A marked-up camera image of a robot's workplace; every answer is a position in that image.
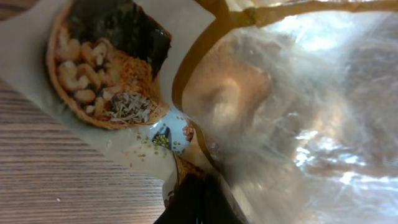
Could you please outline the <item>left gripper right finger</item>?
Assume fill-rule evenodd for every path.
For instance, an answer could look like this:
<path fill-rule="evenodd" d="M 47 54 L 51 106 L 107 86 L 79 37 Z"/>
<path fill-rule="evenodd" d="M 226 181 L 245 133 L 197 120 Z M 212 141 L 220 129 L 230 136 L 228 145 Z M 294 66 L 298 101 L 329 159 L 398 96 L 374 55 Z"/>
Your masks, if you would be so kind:
<path fill-rule="evenodd" d="M 205 178 L 205 193 L 203 196 L 204 224 L 243 224 L 234 214 L 220 184 L 212 175 Z"/>

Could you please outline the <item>snack packet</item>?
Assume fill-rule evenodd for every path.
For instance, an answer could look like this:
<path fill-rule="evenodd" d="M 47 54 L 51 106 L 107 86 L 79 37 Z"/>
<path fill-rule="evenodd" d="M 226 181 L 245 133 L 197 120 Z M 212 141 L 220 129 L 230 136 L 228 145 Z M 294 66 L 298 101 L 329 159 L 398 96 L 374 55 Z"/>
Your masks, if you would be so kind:
<path fill-rule="evenodd" d="M 165 198 L 204 171 L 244 223 L 397 222 L 396 1 L 40 1 L 1 76 Z"/>

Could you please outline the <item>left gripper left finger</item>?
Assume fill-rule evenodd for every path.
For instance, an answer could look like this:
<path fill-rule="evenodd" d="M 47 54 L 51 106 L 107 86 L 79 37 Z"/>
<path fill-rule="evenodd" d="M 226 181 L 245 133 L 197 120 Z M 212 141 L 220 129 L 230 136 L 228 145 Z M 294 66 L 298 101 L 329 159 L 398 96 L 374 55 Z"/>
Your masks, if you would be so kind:
<path fill-rule="evenodd" d="M 154 224 L 196 224 L 202 180 L 187 174 L 169 206 Z"/>

